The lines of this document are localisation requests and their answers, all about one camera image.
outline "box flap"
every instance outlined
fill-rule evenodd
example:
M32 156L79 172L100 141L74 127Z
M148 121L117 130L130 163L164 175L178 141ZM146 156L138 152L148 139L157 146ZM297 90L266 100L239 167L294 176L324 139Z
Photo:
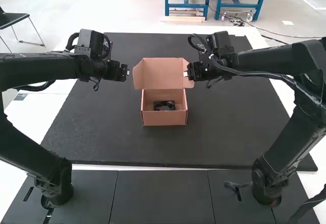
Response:
M143 58L133 69L135 89L193 88L194 81L183 77L188 61L183 58Z

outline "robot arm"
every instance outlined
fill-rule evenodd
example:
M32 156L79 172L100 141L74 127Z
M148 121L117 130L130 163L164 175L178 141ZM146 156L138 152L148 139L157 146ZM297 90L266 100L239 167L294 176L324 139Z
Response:
M72 45L78 36L77 45ZM35 178L35 186L43 193L44 208L63 205L73 196L71 162L46 150L13 126L4 114L1 92L9 88L32 89L26 85L56 79L97 79L97 84L101 79L125 81L129 74L127 65L120 66L111 60L111 49L108 37L82 29L69 38L63 52L0 54L0 159Z
M198 37L200 45L192 38ZM299 162L326 135L326 39L235 53L227 32L188 38L200 53L190 63L190 80L228 80L235 75L261 76L284 81L295 91L296 107L276 141L252 166L252 192L267 206L281 202L282 187Z

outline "gray floor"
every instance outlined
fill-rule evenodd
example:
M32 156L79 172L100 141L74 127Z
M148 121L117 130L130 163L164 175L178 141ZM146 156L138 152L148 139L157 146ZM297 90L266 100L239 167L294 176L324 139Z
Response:
M196 3L204 1L191 0ZM256 1L241 0L243 3ZM211 0L210 5L215 9L216 0ZM93 26L156 25L164 16L164 0L0 0L0 6L7 12L29 13L46 43L46 47L17 43L10 28L0 31L13 52L50 51L73 32L88 28L90 23ZM215 21L213 16L214 12L209 10L209 19L202 25L232 25L227 21ZM326 36L325 18L326 10L315 10L303 0L265 0L259 19L253 24L286 35ZM292 21L294 25L284 25L282 20ZM19 38L39 41L27 20L15 25L15 29ZM266 32L262 34L289 43L299 40ZM0 52L8 52L2 43ZM4 94L5 106L14 96L14 91Z

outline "black rubber mat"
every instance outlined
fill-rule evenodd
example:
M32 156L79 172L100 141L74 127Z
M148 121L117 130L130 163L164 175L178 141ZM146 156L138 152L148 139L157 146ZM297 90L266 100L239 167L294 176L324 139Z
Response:
M144 57L198 60L188 35L109 33L112 58L132 69ZM251 49L246 37L231 36L236 51ZM124 83L78 81L42 146L74 163L249 169L289 120L268 79L234 77L211 89L187 89L186 126L143 127L141 91L132 76ZM310 155L301 171L316 171Z
M1 224L286 224L308 199L298 175L289 180L272 212L258 204L250 186L237 194L224 187L225 181L251 181L248 170L72 171L73 198L48 212L41 190L29 191L28 177ZM313 209L297 222L305 223L319 223Z

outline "open cardboard box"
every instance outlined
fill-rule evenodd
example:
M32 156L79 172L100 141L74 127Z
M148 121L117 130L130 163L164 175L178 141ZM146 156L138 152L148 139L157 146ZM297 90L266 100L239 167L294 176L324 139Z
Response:
M183 77L188 61L183 58L143 58L133 69L133 85L142 89L141 113L144 126L185 125L188 107L185 88L194 82ZM175 101L176 109L154 111L156 101Z

